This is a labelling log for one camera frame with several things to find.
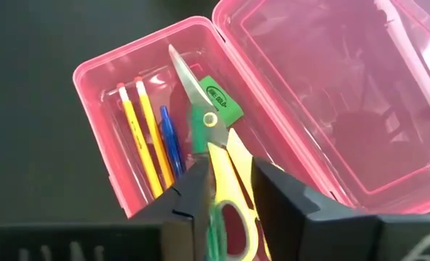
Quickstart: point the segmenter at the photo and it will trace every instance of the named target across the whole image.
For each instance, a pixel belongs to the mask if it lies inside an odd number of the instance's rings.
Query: yellow scissor handle
[[[242,140],[237,135],[236,131],[232,128],[229,130],[228,143],[226,145],[229,156],[236,167],[237,173],[244,184],[244,188],[249,194],[250,201],[253,203],[253,210],[255,217],[258,218],[257,208],[255,206],[255,199],[253,197],[252,189],[252,161],[253,156],[250,154],[249,150],[245,147]],[[265,246],[265,252],[269,260],[271,260],[268,244],[266,244],[265,235],[262,235],[263,243]]]
[[[245,249],[239,255],[228,255],[228,260],[252,261],[258,250],[258,230],[255,223],[257,214],[245,202],[228,152],[212,143],[208,143],[208,152],[210,153],[216,180],[215,204],[219,204],[220,207],[224,207],[227,204],[234,207],[244,224]]]

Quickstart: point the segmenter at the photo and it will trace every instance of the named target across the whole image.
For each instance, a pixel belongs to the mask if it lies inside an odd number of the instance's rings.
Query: pencil eraser
[[[211,76],[200,81],[200,86],[207,94],[213,106],[223,119],[226,127],[231,126],[244,115],[242,108],[221,88]]]

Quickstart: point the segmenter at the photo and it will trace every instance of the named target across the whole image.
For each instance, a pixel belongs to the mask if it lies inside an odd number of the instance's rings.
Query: pink plastic pencil box
[[[116,84],[144,79],[166,105],[189,166],[189,100],[168,55],[241,106],[247,148],[366,212],[430,211],[430,12],[414,0],[222,0],[81,64],[73,80],[122,208],[153,200]],[[149,137],[148,130],[143,129]]]

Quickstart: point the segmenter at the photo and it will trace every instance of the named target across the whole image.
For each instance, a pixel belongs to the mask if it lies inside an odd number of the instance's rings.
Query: scissor blade
[[[208,96],[202,90],[199,81],[192,73],[191,68],[184,62],[183,57],[176,51],[173,45],[169,45],[168,51],[170,53],[171,61],[173,61],[176,73],[178,73],[179,80],[182,82],[184,90],[189,97],[192,104],[204,104],[207,103],[213,106]]]

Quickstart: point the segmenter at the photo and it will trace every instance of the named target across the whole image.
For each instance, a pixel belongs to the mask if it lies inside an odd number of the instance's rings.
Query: pencil
[[[142,134],[141,126],[137,121],[133,103],[129,100],[124,84],[119,84],[118,88],[121,102],[123,103],[123,109],[125,111],[126,118],[128,119],[129,128],[133,134],[134,142],[136,143],[136,148],[138,150],[142,164],[144,165],[145,173],[150,183],[150,189],[152,190],[152,194],[156,199],[163,193],[162,185],[158,179],[152,157],[150,157],[149,148],[145,142],[144,134]]]
[[[139,94],[139,99],[141,100],[142,110],[144,111],[145,121],[147,121],[147,126],[149,127],[150,136],[154,142],[155,152],[157,154],[158,163],[160,164],[160,169],[162,170],[163,180],[165,181],[166,189],[171,187],[174,183],[174,177],[171,173],[170,163],[166,157],[165,148],[163,146],[162,137],[158,130],[157,121],[155,120],[154,112],[150,104],[149,96],[145,90],[144,82],[142,78],[136,78],[136,88]]]

